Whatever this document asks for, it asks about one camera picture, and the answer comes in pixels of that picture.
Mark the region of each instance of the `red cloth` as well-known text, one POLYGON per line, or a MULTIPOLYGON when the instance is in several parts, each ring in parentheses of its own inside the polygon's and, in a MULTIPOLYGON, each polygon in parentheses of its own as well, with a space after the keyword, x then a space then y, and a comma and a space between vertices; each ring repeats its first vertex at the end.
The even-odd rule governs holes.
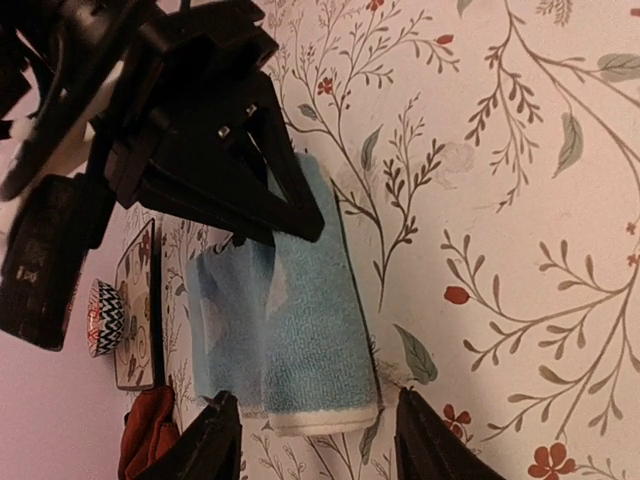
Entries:
POLYGON ((133 403, 120 445, 119 480, 135 480, 178 441, 173 403, 167 386, 144 391, 133 403))

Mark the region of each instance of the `patterned bowl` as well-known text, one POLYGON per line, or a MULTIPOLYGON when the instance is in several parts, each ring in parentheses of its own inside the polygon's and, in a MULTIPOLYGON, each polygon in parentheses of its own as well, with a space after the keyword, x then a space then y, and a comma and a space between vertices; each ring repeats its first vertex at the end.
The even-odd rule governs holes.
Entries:
POLYGON ((124 334, 124 320, 118 291, 108 283, 94 280, 87 312, 87 340, 93 358, 115 350, 124 334))

